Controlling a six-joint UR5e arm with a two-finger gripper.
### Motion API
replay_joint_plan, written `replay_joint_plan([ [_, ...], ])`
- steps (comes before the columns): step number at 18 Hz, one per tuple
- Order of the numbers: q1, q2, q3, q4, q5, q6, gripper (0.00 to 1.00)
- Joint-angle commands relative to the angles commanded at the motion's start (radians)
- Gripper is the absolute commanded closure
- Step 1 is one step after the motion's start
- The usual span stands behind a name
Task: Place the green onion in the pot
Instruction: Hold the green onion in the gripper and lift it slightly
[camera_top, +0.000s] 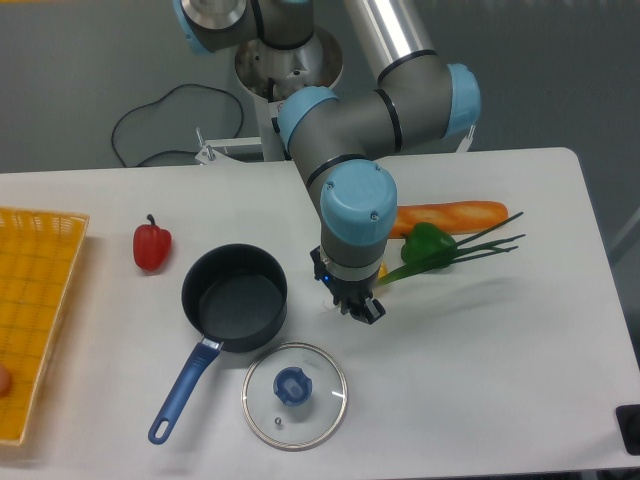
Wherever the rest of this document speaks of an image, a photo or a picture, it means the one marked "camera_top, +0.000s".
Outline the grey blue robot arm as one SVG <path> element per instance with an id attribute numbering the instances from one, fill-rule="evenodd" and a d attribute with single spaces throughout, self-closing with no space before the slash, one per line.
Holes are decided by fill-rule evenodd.
<path id="1" fill-rule="evenodd" d="M 257 100 L 263 153 L 291 159 L 321 221 L 315 278 L 345 314 L 371 324 L 373 295 L 397 211 L 379 159 L 473 126 L 477 80 L 436 52 L 412 1 L 350 1 L 346 8 L 376 88 L 341 100 L 341 49 L 314 21 L 310 1 L 177 1 L 190 47 L 233 47 L 236 75 Z"/>

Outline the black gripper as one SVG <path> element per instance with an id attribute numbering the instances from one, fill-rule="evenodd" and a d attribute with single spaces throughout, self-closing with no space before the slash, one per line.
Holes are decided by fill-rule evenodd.
<path id="1" fill-rule="evenodd" d="M 310 256 L 314 278 L 330 291 L 333 303 L 342 315 L 357 316 L 363 323 L 374 324 L 386 314 L 373 294 L 381 259 L 365 267 L 344 267 L 333 262 L 321 246 L 312 250 Z"/>

